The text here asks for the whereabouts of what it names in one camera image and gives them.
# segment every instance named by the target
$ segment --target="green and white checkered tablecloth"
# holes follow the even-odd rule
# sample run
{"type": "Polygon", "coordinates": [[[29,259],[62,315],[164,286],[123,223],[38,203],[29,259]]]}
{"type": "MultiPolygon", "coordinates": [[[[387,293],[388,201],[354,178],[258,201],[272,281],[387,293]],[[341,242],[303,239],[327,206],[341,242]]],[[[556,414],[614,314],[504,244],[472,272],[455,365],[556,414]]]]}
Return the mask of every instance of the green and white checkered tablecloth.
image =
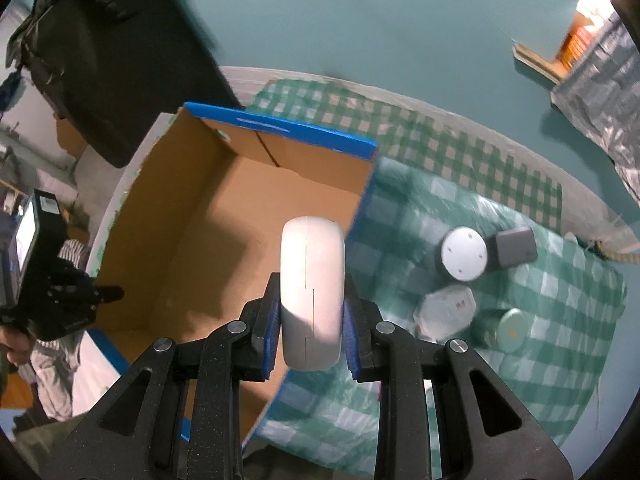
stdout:
{"type": "MultiPolygon", "coordinates": [[[[561,444],[590,400],[624,311],[622,276],[526,216],[432,173],[382,158],[369,205],[347,242],[347,268],[361,297],[416,334],[414,311],[445,285],[435,251],[453,227],[482,235],[530,226],[538,260],[487,272],[470,284],[478,308],[517,307],[530,321],[513,354],[485,360],[561,444]]],[[[433,396],[427,395],[433,473],[440,475],[433,396]]],[[[378,437],[378,387],[357,384],[344,359],[328,371],[289,371],[257,434],[321,465],[370,476],[378,437]]]]}
{"type": "Polygon", "coordinates": [[[268,83],[247,111],[375,139],[380,155],[423,168],[560,232],[562,188],[476,136],[334,83],[268,83]]]}

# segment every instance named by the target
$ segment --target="green jar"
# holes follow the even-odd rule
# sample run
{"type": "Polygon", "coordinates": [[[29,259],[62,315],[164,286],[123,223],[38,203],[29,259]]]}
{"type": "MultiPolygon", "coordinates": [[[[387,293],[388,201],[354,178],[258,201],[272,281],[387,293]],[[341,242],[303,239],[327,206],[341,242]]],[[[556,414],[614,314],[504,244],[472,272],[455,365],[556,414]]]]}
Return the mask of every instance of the green jar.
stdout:
{"type": "Polygon", "coordinates": [[[529,321],[518,308],[481,310],[476,313],[471,330],[479,346],[510,354],[524,343],[529,333],[529,321]]]}

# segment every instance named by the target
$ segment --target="white label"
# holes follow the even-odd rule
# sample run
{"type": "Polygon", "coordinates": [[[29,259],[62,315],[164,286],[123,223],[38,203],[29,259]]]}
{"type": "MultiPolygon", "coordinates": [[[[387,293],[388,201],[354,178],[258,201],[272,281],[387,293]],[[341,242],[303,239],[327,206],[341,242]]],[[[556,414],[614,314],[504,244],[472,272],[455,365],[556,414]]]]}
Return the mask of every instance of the white label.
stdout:
{"type": "Polygon", "coordinates": [[[58,208],[58,202],[54,198],[48,198],[46,196],[40,197],[40,208],[45,213],[53,213],[54,215],[60,214],[60,209],[58,208]]]}

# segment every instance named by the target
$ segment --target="human hand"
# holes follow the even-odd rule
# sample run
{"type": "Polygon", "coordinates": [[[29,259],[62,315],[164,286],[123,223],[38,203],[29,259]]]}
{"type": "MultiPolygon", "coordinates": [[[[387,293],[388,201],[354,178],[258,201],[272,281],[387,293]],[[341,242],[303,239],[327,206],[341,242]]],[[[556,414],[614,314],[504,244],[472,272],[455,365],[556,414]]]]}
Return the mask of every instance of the human hand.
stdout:
{"type": "Polygon", "coordinates": [[[0,326],[0,348],[6,349],[7,360],[15,366],[29,362],[35,339],[10,326],[0,326]]]}

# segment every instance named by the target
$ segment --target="metal screw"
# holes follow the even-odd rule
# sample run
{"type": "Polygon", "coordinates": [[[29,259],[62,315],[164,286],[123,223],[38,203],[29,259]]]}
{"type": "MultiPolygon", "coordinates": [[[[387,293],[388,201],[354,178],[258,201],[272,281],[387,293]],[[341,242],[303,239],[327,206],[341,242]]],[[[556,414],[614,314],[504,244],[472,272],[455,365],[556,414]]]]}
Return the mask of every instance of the metal screw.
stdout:
{"type": "Polygon", "coordinates": [[[232,321],[226,326],[226,329],[232,334],[241,334],[246,330],[246,323],[240,320],[232,321]]]}
{"type": "Polygon", "coordinates": [[[380,321],[376,325],[376,330],[381,334],[391,334],[396,329],[396,326],[390,321],[380,321]]]}
{"type": "Polygon", "coordinates": [[[160,339],[156,339],[154,341],[154,350],[156,352],[165,352],[169,348],[171,348],[172,341],[166,337],[161,337],[160,339]]]}
{"type": "Polygon", "coordinates": [[[469,350],[469,345],[466,344],[466,341],[464,339],[452,339],[451,341],[449,341],[449,346],[454,352],[458,354],[463,354],[467,350],[469,350]]]}

